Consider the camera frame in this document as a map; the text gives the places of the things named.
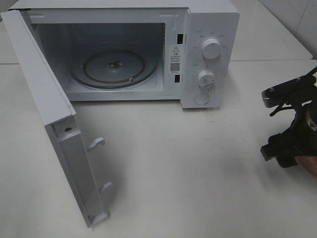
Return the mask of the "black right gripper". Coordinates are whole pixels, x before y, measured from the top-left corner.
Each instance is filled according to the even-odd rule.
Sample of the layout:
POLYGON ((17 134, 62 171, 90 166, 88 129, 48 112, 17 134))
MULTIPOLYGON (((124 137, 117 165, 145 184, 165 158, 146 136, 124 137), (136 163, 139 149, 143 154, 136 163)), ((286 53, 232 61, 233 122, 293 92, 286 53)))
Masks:
POLYGON ((296 112, 290 127, 271 136, 261 147, 265 161, 276 159, 282 168, 297 166, 296 157, 317 156, 317 105, 305 104, 299 108, 279 105, 270 116, 288 109, 296 112))

